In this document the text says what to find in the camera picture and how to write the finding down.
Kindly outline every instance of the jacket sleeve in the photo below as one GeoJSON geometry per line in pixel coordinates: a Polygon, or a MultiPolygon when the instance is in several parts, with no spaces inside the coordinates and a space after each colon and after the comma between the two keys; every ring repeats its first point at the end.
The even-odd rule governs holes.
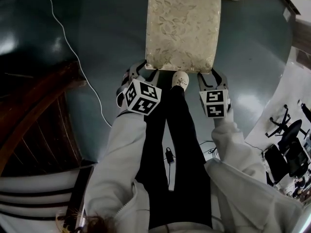
{"type": "Polygon", "coordinates": [[[114,216],[133,197],[133,181],[140,167],[145,132],[142,115],[127,113],[115,120],[107,152],[86,188],[87,215],[114,216]]]}
{"type": "Polygon", "coordinates": [[[261,157],[244,143],[243,133],[233,121],[233,109],[229,110],[227,117],[215,119],[214,122],[212,139],[216,144],[220,160],[266,183],[261,157]]]}

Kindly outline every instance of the person's left arm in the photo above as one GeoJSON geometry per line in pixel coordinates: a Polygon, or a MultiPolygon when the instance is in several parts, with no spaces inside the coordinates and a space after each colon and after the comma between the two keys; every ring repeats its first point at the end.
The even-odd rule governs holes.
{"type": "Polygon", "coordinates": [[[144,116],[127,113],[116,118],[107,152],[90,178],[85,205],[88,216],[113,216],[133,197],[146,137],[144,116]]]}

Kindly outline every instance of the white cable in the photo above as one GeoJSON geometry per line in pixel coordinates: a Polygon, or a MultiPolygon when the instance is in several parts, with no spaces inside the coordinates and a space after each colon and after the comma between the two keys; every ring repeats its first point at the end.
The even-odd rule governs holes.
{"type": "Polygon", "coordinates": [[[101,114],[102,114],[103,119],[104,119],[105,122],[108,124],[108,126],[111,127],[111,124],[106,120],[106,118],[105,118],[104,115],[103,115],[103,106],[102,106],[101,99],[99,98],[98,93],[97,93],[97,92],[95,91],[95,89],[91,86],[91,84],[89,83],[89,81],[88,81],[88,79],[87,79],[85,73],[83,72],[80,59],[79,59],[78,55],[76,54],[76,52],[72,49],[71,45],[69,44],[69,42],[68,42],[68,40],[67,40],[66,33],[65,33],[65,28],[64,28],[63,24],[56,18],[55,14],[54,14],[53,1],[50,0],[50,2],[51,2],[51,8],[52,8],[52,15],[53,15],[54,19],[58,22],[58,24],[62,27],[63,33],[64,33],[64,38],[65,38],[65,40],[66,40],[66,42],[67,42],[67,44],[68,44],[68,47],[69,47],[70,50],[73,52],[73,54],[77,57],[78,62],[79,62],[79,66],[80,66],[80,70],[81,70],[81,72],[83,73],[83,76],[85,77],[87,84],[88,84],[89,87],[93,90],[93,92],[95,93],[95,95],[96,95],[96,97],[97,97],[97,99],[98,99],[99,105],[101,106],[101,114]]]}

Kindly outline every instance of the cable connector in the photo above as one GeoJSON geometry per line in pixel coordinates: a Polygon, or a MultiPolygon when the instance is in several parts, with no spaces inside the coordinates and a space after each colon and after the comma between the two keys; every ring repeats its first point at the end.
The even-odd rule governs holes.
{"type": "Polygon", "coordinates": [[[174,158],[173,158],[174,156],[170,148],[166,148],[165,155],[166,155],[166,160],[168,164],[171,164],[174,162],[174,158]]]}

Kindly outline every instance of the hair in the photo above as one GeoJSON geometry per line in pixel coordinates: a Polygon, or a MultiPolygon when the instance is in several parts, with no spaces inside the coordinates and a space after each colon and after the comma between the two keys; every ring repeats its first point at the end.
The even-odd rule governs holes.
{"type": "Polygon", "coordinates": [[[112,217],[103,218],[99,215],[86,216],[84,226],[75,229],[74,232],[62,228],[61,233],[116,233],[114,219],[112,217]]]}

